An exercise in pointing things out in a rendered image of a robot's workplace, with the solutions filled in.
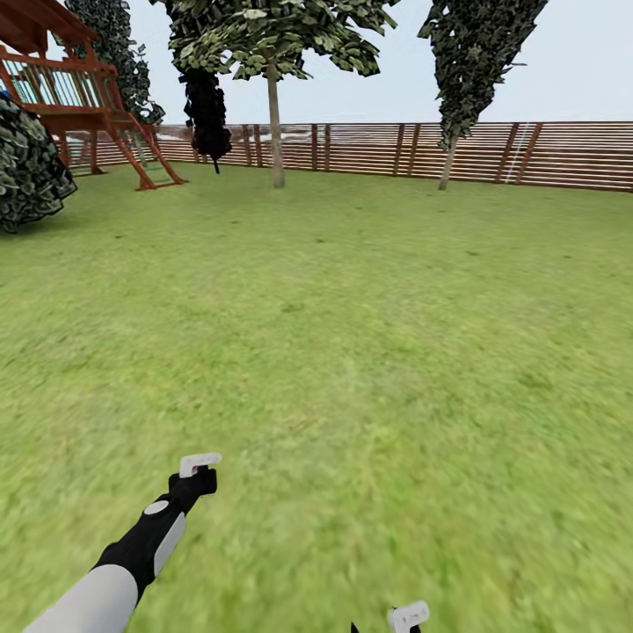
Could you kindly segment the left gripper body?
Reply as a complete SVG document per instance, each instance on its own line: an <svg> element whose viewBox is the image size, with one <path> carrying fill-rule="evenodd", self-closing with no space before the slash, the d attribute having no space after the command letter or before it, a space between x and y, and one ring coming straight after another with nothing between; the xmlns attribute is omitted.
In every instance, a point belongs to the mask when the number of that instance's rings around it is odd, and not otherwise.
<svg viewBox="0 0 633 633"><path fill-rule="evenodd" d="M175 488L185 488L193 495L193 502L201 495L212 494L217 491L217 477L215 469L199 469L192 477L180 477L178 474L171 475L170 491Z"/></svg>

